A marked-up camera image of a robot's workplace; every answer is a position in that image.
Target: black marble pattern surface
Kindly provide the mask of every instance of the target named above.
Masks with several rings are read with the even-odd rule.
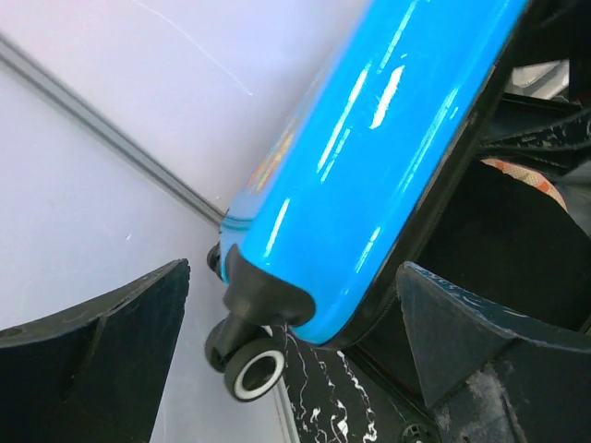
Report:
[[[283,379],[301,443],[431,443],[412,437],[416,413],[341,352],[314,349],[285,329]]]

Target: white wheel rim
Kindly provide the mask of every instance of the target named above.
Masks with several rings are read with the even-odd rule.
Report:
[[[266,358],[266,357],[272,358],[273,361],[275,362],[275,370],[273,371],[273,375],[261,387],[253,389],[253,390],[245,389],[244,377],[245,377],[247,371],[250,369],[250,367],[252,367],[255,363],[257,363],[258,360],[262,360],[263,358]],[[265,351],[264,353],[260,353],[259,355],[254,357],[252,360],[250,360],[242,368],[242,370],[238,374],[238,377],[236,378],[236,382],[234,383],[234,394],[240,400],[256,399],[257,397],[261,396],[262,394],[267,392],[269,389],[271,389],[275,383],[277,383],[277,380],[279,380],[279,377],[281,377],[281,374],[283,372],[283,365],[284,364],[285,364],[285,357],[283,357],[283,354],[280,351],[269,350],[269,351]]]

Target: orange patterned fabric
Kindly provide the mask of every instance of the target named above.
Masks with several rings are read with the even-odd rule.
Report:
[[[543,192],[547,196],[554,198],[558,202],[558,204],[561,205],[564,210],[566,210],[566,204],[564,203],[564,199],[562,198],[561,193],[558,192],[556,187],[554,187],[554,185],[550,181],[548,181],[548,179],[544,177],[544,175],[537,173],[536,171],[524,168],[523,166],[503,162],[501,160],[487,159],[484,160],[483,163],[487,164],[488,166],[497,168],[500,171],[503,171],[504,173],[510,175],[516,180],[520,180],[524,183],[527,183],[530,186],[533,186],[540,192]]]

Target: gray metal strip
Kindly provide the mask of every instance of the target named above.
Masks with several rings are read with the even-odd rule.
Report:
[[[112,148],[123,154],[141,171],[196,211],[207,222],[219,226],[223,219],[223,213],[219,209],[154,160],[150,154],[126,136],[116,125],[46,72],[1,33],[0,62],[17,71],[36,90],[49,97],[52,102],[55,102],[94,134],[108,142]]]
[[[279,414],[279,421],[281,422],[282,430],[284,431],[283,439],[285,443],[300,443],[299,435],[297,434],[296,420],[294,412],[292,411],[292,404],[289,401],[287,394],[287,387],[283,379],[277,383],[277,386],[272,391],[275,404],[277,405],[277,413]]]

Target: scratch on surface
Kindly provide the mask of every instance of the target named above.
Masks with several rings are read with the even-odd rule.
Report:
[[[443,406],[435,413],[435,421],[437,422],[437,426],[445,431],[450,430],[450,426],[452,425],[452,418],[450,416],[450,409],[447,406]]]
[[[166,441],[166,436],[168,433],[166,432],[166,411],[163,411],[163,441]]]
[[[173,27],[174,30],[176,30],[177,32],[179,32],[183,37],[185,37],[193,46],[195,46],[197,49],[199,49],[199,51],[205,55],[212,63],[214,63],[216,66],[218,66],[229,78],[231,78],[234,83],[236,85],[238,85],[238,87],[245,92],[247,95],[253,95],[252,92],[247,88],[247,86],[242,83],[237,76],[235,76],[232,71],[230,71],[227,67],[225,67],[224,65],[222,65],[220,62],[218,62],[215,57],[213,55],[211,55],[209,52],[207,52],[205,50],[205,48],[203,48],[203,46],[201,46],[199,43],[197,43],[190,35],[188,35],[180,26],[178,26],[176,23],[174,23],[171,19],[169,19],[167,16],[165,16],[164,14],[162,14],[161,12],[158,12],[156,9],[141,3],[139,0],[131,0],[131,3],[143,8],[144,10],[148,11],[149,13],[153,14],[154,16],[162,19],[164,22],[166,22],[168,25],[170,25],[171,27]]]
[[[403,423],[406,423],[406,418],[404,418],[404,415],[400,412],[400,410],[398,409],[398,406],[396,406],[396,403],[394,403],[392,400],[388,399],[388,401],[390,402],[390,404],[394,407],[394,410],[398,413],[398,415],[400,415],[400,418],[403,419]]]
[[[514,441],[527,443],[525,431],[519,425],[517,413],[510,402],[506,389],[501,384],[494,368],[487,364],[466,380],[470,392],[477,400],[476,418],[460,430],[462,434],[476,432],[482,424],[497,423],[502,433],[513,436]]]

